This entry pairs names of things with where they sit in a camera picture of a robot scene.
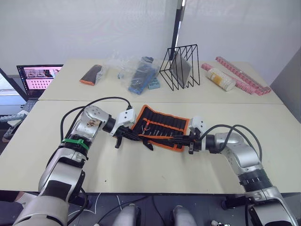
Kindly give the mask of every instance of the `plastic bottle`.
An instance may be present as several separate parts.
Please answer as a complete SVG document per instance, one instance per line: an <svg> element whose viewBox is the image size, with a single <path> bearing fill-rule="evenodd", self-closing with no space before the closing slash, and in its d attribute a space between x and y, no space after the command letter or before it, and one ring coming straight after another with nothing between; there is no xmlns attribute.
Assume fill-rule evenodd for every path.
<svg viewBox="0 0 301 226"><path fill-rule="evenodd" d="M236 84L236 81L234 79L217 68L211 68L210 70L208 70L206 77L213 81L216 85L223 88L225 91L233 89Z"/></svg>

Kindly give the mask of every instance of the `white wall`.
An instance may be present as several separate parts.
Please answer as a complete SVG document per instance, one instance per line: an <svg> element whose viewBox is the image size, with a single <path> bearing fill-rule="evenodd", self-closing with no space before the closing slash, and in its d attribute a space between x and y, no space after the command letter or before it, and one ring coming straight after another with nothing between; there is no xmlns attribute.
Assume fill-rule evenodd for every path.
<svg viewBox="0 0 301 226"><path fill-rule="evenodd" d="M1 0L0 67L63 64L68 58L163 58L174 0Z"/></svg>
<svg viewBox="0 0 301 226"><path fill-rule="evenodd" d="M268 84L301 46L300 0L187 0L178 46L248 61Z"/></svg>

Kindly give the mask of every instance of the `orange trim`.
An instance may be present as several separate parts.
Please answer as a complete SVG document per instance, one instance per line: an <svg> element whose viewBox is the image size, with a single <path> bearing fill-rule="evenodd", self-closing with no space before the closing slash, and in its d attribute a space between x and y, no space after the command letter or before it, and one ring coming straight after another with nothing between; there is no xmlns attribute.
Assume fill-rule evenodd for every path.
<svg viewBox="0 0 301 226"><path fill-rule="evenodd" d="M172 139L172 138L174 138L174 137L166 137L166 136L150 136L150 135L143 135L143 134L138 134L138 136L152 138L152 139Z"/></svg>
<svg viewBox="0 0 301 226"><path fill-rule="evenodd" d="M150 124L155 124L155 125L167 127L167 128L173 129L173 130L177 130L177 131L184 132L183 129L179 129L179 128L173 127L173 126L168 126L168 125L165 125L165 124L162 124L162 123L159 123L159 122L155 122L155 121L150 121L150 120L148 120L147 118L143 118L143 120L144 120L144 121L147 121L147 123L150 123Z"/></svg>
<svg viewBox="0 0 301 226"><path fill-rule="evenodd" d="M162 115L171 116L171 117L174 117L174 118L177 118L177 119L185 120L185 121L186 121L186 125L185 125L185 128L184 128L184 132L186 132L187 127L188 127L188 121L189 121L189 119L177 117L177 116L174 116L174 115L172 115L172 114L164 114L164 113L161 113L161 112L154 111L154 110L152 110L148 105L143 105L142 109L141 109L140 112L139 112L138 117L136 118L136 123L131 127L131 129L134 129L134 128L135 128L137 122L139 121L139 119L140 119L140 117L141 117L141 115L142 115L142 113L143 113L143 111L144 111L144 109L145 109L146 107L148 107L148 108L149 108L152 112L154 112L154 113L159 113L159 114L162 114Z"/></svg>
<svg viewBox="0 0 301 226"><path fill-rule="evenodd" d="M142 113L143 113L143 111L144 111L144 109L145 109L146 107L148 107L148 106L147 106L147 105L143 105L143 107L141 108L141 110L140 110L140 112L139 112L138 117L136 118L136 123L131 127L131 129L134 129L134 128L135 128L137 122L139 121L139 119L140 119L140 117L141 117L141 115L142 115Z"/></svg>
<svg viewBox="0 0 301 226"><path fill-rule="evenodd" d="M91 81L85 81L85 80L80 80L80 82L82 82L82 83L84 83L84 84L87 84L87 85L90 85L90 86L93 86L93 85L95 85L93 82L91 82Z"/></svg>

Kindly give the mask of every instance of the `black tool roll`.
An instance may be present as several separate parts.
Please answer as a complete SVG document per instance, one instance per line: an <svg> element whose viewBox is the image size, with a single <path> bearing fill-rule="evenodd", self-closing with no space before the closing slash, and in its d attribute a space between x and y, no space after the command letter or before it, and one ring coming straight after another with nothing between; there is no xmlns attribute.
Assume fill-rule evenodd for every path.
<svg viewBox="0 0 301 226"><path fill-rule="evenodd" d="M185 135L188 124L189 119L156 112L144 105L131 129L140 137L144 137L144 142L182 152L184 146L170 144L167 140L177 135Z"/></svg>

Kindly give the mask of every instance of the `laptop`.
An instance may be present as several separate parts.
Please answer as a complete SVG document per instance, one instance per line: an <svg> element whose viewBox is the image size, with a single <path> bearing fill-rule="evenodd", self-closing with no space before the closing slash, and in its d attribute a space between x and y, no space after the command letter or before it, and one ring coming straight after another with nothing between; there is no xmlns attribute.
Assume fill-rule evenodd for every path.
<svg viewBox="0 0 301 226"><path fill-rule="evenodd" d="M38 98L57 76L63 65L17 65L28 101L23 110L30 112Z"/></svg>

